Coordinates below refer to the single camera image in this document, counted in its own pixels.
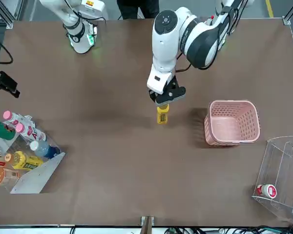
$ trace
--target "person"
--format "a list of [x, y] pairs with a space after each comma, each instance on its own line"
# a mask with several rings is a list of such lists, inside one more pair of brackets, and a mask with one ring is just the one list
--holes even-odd
[[146, 19], [155, 18], [160, 12], [159, 0], [117, 0], [117, 5], [124, 20], [137, 19], [139, 7]]

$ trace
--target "yellow bottle cap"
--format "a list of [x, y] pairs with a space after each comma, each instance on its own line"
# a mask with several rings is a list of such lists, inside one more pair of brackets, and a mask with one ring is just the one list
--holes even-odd
[[157, 113], [167, 113], [168, 111], [169, 111], [169, 104], [157, 107]]

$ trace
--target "brown table surface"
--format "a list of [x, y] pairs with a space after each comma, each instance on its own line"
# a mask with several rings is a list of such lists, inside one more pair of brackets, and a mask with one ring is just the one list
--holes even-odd
[[[0, 66], [19, 99], [4, 110], [30, 114], [67, 151], [39, 195], [0, 189], [0, 224], [284, 225], [251, 198], [266, 140], [293, 135], [293, 39], [281, 19], [242, 19], [207, 71], [178, 74], [187, 88], [157, 125], [147, 92], [151, 20], [100, 24], [97, 46], [79, 55], [59, 22], [16, 22]], [[1, 59], [7, 56], [1, 50]], [[186, 67], [181, 58], [177, 68]], [[262, 134], [252, 145], [209, 148], [206, 107], [248, 99]]]

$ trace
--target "pink basket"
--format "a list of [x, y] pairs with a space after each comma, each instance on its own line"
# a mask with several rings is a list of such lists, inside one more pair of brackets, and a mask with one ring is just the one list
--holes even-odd
[[216, 100], [205, 118], [205, 138], [209, 145], [253, 143], [260, 136], [255, 105], [250, 101]]

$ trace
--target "green light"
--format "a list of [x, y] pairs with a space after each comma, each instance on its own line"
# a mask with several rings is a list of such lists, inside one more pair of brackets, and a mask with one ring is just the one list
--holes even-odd
[[94, 38], [92, 35], [87, 35], [88, 41], [90, 45], [94, 45]]

